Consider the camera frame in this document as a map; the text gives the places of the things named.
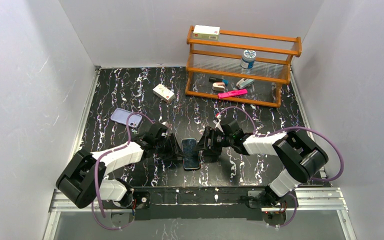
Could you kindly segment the white box on shelf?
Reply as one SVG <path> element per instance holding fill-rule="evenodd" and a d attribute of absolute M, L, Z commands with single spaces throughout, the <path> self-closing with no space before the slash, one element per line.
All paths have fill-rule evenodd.
<path fill-rule="evenodd" d="M 209 41 L 218 41 L 220 35 L 220 27 L 195 25 L 193 28 L 193 38 Z"/>

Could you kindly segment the pink highlighter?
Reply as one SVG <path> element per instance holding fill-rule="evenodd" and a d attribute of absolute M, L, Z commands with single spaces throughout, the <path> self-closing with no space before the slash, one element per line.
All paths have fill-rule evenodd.
<path fill-rule="evenodd" d="M 232 90 L 228 92 L 218 93 L 217 96 L 219 99 L 233 98 L 237 96 L 246 95 L 248 93 L 247 89 Z"/>

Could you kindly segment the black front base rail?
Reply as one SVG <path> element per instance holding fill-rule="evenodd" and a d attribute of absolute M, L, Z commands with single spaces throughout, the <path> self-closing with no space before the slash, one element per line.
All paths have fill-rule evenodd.
<path fill-rule="evenodd" d="M 135 190 L 139 203 L 135 218 L 157 219 L 247 219 L 262 220 L 266 211 L 279 207 L 262 202 L 263 187 L 142 187 Z"/>

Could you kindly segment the beige small stapler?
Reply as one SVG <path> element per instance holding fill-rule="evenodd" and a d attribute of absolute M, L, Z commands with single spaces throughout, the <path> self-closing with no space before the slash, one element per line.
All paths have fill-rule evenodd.
<path fill-rule="evenodd" d="M 226 89 L 226 84 L 224 82 L 214 82 L 212 84 L 212 90 L 216 92 L 224 92 Z"/>

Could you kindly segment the black teal marker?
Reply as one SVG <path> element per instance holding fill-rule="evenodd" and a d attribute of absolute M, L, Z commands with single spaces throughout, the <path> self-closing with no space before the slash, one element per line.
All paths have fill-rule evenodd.
<path fill-rule="evenodd" d="M 213 77 L 213 76 L 210 76 L 208 78 L 208 81 L 210 83 L 223 83 L 225 86 L 227 86 L 229 84 L 229 82 L 226 79 L 217 78 L 217 77 Z"/>

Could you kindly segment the white teal stapler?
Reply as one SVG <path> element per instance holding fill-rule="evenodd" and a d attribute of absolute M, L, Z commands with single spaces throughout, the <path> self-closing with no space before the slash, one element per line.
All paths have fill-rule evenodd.
<path fill-rule="evenodd" d="M 254 79 L 251 78 L 242 78 L 236 83 L 236 88 L 239 90 L 247 88 L 249 85 L 254 83 Z"/>

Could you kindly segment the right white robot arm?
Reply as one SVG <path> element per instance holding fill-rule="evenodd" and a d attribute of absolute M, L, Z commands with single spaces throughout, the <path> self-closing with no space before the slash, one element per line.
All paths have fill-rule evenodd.
<path fill-rule="evenodd" d="M 257 136 L 244 132 L 233 118 L 222 119 L 219 127 L 207 126 L 194 149 L 206 157 L 215 157 L 227 147 L 245 156 L 261 154 L 280 159 L 283 171 L 265 187 L 263 195 L 254 198 L 271 205 L 309 181 L 329 161 L 326 152 L 304 129 Z"/>

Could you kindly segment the white red small box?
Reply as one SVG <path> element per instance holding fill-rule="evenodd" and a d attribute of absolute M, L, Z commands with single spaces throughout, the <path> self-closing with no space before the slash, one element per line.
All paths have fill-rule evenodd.
<path fill-rule="evenodd" d="M 175 93 L 165 87 L 163 84 L 158 84 L 152 89 L 153 93 L 164 100 L 166 103 L 170 103 L 175 98 Z"/>

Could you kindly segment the blue white round jar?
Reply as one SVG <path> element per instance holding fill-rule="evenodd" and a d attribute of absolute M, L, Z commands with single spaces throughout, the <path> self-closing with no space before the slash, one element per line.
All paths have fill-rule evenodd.
<path fill-rule="evenodd" d="M 257 53 L 254 50 L 246 49 L 243 51 L 240 66 L 243 69 L 251 69 L 254 66 Z"/>

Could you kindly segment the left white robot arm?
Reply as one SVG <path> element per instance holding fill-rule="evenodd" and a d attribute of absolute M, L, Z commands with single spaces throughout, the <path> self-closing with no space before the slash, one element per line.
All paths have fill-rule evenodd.
<path fill-rule="evenodd" d="M 174 133 L 156 122 L 149 130 L 125 144 L 104 151 L 78 150 L 62 171 L 55 186 L 79 209 L 95 200 L 120 202 L 131 187 L 124 180 L 107 179 L 110 173 L 150 157 L 176 160 L 183 157 Z"/>

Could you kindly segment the orange wooden shelf rack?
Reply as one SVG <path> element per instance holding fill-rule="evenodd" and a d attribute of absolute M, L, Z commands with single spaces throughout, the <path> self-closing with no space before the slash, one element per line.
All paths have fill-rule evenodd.
<path fill-rule="evenodd" d="M 190 26 L 185 94 L 278 108 L 291 82 L 291 63 L 301 56 L 301 37 L 220 29 L 199 37 Z"/>

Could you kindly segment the lavender smartphone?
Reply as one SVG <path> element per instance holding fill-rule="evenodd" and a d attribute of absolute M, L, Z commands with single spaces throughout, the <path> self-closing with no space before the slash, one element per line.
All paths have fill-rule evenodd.
<path fill-rule="evenodd" d="M 110 116 L 111 121 L 129 126 L 130 128 L 137 128 L 142 119 L 143 117 L 140 114 L 133 114 L 131 111 L 122 108 L 116 108 Z"/>

